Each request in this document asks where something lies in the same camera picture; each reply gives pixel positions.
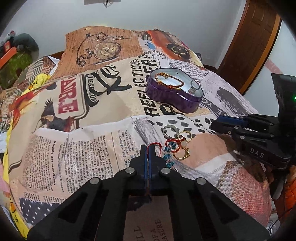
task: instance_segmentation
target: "bed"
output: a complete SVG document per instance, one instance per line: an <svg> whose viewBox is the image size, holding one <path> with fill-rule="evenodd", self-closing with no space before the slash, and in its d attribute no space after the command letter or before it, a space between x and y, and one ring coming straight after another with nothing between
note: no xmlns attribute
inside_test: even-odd
<svg viewBox="0 0 296 241"><path fill-rule="evenodd" d="M176 36L158 29L88 26L66 41L60 61L37 60L0 96L7 136L0 202L22 236L91 177L109 178L128 167L141 144L165 143L166 124L193 136L190 157L173 159L178 172L206 178L267 225L271 199L261 164L210 127L219 115L258 113L238 91L205 69ZM146 96L146 76L156 68L178 68L201 81L204 96L196 112L184 114ZM124 240L135 240L137 226L148 235L155 219L172 239L166 197L133 203L140 205L127 212Z"/></svg>

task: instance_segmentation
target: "orange box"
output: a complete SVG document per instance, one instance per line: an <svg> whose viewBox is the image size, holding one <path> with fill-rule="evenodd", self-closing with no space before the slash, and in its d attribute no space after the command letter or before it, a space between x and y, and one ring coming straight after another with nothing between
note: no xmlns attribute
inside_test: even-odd
<svg viewBox="0 0 296 241"><path fill-rule="evenodd" d="M3 65L6 64L6 62L17 53L17 49L15 47L8 50L6 54L3 55L3 57L0 59L0 69L3 67Z"/></svg>
<svg viewBox="0 0 296 241"><path fill-rule="evenodd" d="M10 47L10 42L9 42L9 41L7 41L7 42L4 44L4 49L5 49L5 53L7 53L7 52L11 49L11 47Z"/></svg>

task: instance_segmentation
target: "green object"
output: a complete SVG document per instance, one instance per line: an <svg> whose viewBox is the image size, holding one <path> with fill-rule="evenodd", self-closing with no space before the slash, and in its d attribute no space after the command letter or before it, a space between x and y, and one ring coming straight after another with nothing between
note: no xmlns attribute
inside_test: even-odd
<svg viewBox="0 0 296 241"><path fill-rule="evenodd" d="M0 69L0 85L3 90L13 86L17 80L17 72L20 74L32 63L32 57L26 52L17 52Z"/></svg>

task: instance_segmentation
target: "door frame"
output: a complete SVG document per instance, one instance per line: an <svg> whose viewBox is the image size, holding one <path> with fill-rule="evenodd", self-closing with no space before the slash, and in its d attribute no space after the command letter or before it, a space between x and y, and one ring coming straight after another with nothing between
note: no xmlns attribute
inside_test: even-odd
<svg viewBox="0 0 296 241"><path fill-rule="evenodd" d="M239 22L239 25L237 27L237 30L235 32L235 35L234 35L234 37L233 37L233 39L231 41L231 44L230 44L230 46L229 46L229 48L228 48L228 50L227 50L227 52L226 52L226 54L224 56L219 68L218 68L218 71L217 71L218 75L219 75L221 69L224 67L224 65L226 63L226 60L227 60L229 54L231 53L232 48L233 48L233 46L234 46L234 44L235 44L235 42L236 42L236 40L238 38L239 32L240 32L240 30L242 28L242 24L243 24L243 22L245 20L245 17L246 17L246 14L247 14L247 11L248 11L248 8L249 8L249 5L250 5L250 1L251 0L246 1L246 5L244 7L244 11L243 11L241 20ZM257 75L259 74L260 70L263 68L263 66L264 66L266 60L268 59L269 54L270 54L270 52L271 52L271 50L272 50L272 48L274 46L274 43L275 43L275 41L277 39L277 35L279 33L280 27L281 27L281 18L277 14L276 15L276 20L275 20L275 23L274 23L274 26L273 26L273 29L272 29L272 32L271 32L271 36L270 36L270 38L269 38L269 40L267 42L267 45L266 45L266 47L265 47L265 49L264 49L258 63L256 64L255 68L253 69L252 73L250 74L250 76L248 77L248 79L246 80L244 85L241 87L241 89L239 90L239 92L241 94L244 94L248 90L248 88L251 86L251 84L253 83L253 81L255 80Z"/></svg>

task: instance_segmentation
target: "white wall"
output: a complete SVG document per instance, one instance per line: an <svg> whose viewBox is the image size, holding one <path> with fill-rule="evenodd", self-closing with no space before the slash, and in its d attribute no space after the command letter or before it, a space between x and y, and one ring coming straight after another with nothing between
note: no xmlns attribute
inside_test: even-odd
<svg viewBox="0 0 296 241"><path fill-rule="evenodd" d="M296 76L296 41L283 21L268 59L283 74ZM271 71L267 69L266 64L244 96L260 114L278 115L279 107L274 93Z"/></svg>
<svg viewBox="0 0 296 241"><path fill-rule="evenodd" d="M237 27L238 27L239 22L240 22L241 17L242 17L242 14L244 12L244 7L246 5L246 2L247 2L247 0L242 0L241 1L239 10L237 12L237 16L236 16L235 20L233 21L233 26L231 28L231 31L230 31L229 35L228 35L228 39L226 40L226 42L224 44L224 47L223 47L223 49L221 51L220 57L218 58L218 60L217 60L217 62L215 64L215 67L217 69L219 68L220 64L222 63L222 60L224 59L224 57L225 57L225 55L226 55L226 53L228 51L228 48L229 48L229 46L230 46L230 44L232 42L232 39L233 39L233 37L235 35L235 32L237 30Z"/></svg>
<svg viewBox="0 0 296 241"><path fill-rule="evenodd" d="M233 37L234 22L240 19L241 14L237 14L245 1L121 0L105 9L102 3L84 5L83 0L27 0L0 39L12 29L29 33L39 45L39 56L44 56L63 51L65 34L84 26L159 28L177 35L190 49L201 53L204 64L216 66Z"/></svg>

